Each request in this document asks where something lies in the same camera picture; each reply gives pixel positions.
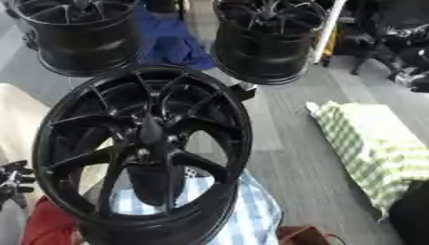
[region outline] white checkered cloth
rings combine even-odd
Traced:
[[[177,207],[187,204],[212,185],[212,177],[189,178]],[[121,190],[113,198],[113,211],[121,214],[152,214],[161,212],[142,203],[132,189]],[[278,245],[276,229],[282,211],[273,197],[247,172],[239,179],[237,203],[230,219],[209,245]]]
[[[386,105],[330,101],[306,107],[382,218],[412,181],[429,179],[428,147]]]

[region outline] blue cloth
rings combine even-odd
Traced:
[[[143,36],[144,49],[140,64],[178,64],[193,69],[213,68],[211,57],[177,17],[158,18],[144,6],[134,12]]]
[[[213,177],[187,178],[176,207],[190,203],[213,183]],[[122,189],[112,198],[112,209],[121,214],[148,215],[163,212],[140,202],[133,189]],[[236,206],[225,226],[207,245],[279,245],[276,229],[282,211],[274,198],[246,170],[239,178]]]

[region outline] white pole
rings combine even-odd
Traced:
[[[327,19],[327,23],[325,24],[324,30],[322,32],[322,36],[319,39],[319,42],[316,46],[316,51],[314,52],[314,63],[319,63],[322,58],[322,54],[324,53],[324,49],[329,42],[330,34],[332,33],[335,24],[337,23],[338,17],[340,16],[341,11],[344,8],[348,0],[335,0],[335,3],[330,11],[329,18]]]

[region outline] blue checkered cloth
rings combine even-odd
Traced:
[[[189,178],[176,207],[188,204],[214,182],[212,177]],[[154,214],[163,208],[142,203],[132,189],[124,189],[113,197],[113,211],[121,214]],[[239,179],[236,207],[230,219],[208,245],[278,245],[276,229],[282,211],[273,197],[247,171]]]

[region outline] floor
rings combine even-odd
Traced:
[[[215,38],[211,1],[192,0],[188,22],[203,43]],[[48,72],[35,53],[19,41],[20,31],[0,10],[0,82],[11,83],[48,106],[82,82]],[[350,180],[305,102],[358,101],[389,105],[425,143],[429,143],[429,97],[413,94],[385,79],[387,71],[367,62],[359,77],[349,75],[353,59],[336,57],[329,69],[310,66],[300,80],[282,86],[260,87],[245,102],[253,121],[251,173],[272,193],[284,210],[284,225],[311,224],[338,234],[350,245],[401,244],[388,222],[376,215],[361,190]],[[216,69],[208,71],[225,83],[232,80]],[[205,155],[214,146],[200,144]]]

